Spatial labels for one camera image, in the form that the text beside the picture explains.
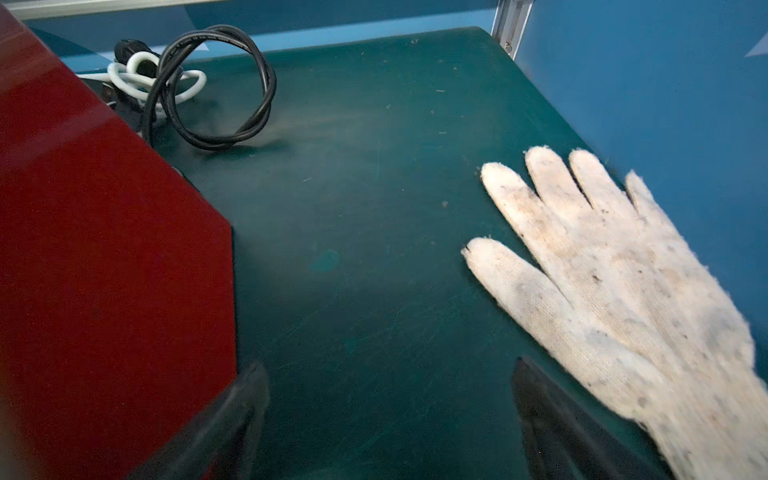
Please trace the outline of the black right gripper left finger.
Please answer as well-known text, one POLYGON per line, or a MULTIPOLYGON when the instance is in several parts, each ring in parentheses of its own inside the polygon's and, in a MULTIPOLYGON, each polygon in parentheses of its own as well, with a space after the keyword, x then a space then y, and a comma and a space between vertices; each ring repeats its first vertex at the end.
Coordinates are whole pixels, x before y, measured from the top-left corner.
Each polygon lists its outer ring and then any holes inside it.
POLYGON ((253 362, 129 479, 250 479, 269 405, 269 378, 253 362))

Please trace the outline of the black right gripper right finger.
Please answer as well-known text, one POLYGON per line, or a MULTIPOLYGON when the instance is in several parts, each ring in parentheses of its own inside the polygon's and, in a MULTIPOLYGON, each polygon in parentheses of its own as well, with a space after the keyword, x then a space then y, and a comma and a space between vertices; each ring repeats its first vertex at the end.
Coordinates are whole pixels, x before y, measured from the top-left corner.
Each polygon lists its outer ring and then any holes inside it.
POLYGON ((511 390, 533 479, 667 479, 596 422, 533 361, 515 362, 511 390))

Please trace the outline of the red coffee machine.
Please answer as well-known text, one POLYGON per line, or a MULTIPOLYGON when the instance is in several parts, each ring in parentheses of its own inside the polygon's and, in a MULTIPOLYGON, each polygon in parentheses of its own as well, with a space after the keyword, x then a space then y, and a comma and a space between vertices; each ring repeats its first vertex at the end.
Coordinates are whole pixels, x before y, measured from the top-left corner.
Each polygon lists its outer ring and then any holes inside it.
POLYGON ((229 223, 1 14, 1 449, 120 479, 235 375, 229 223))

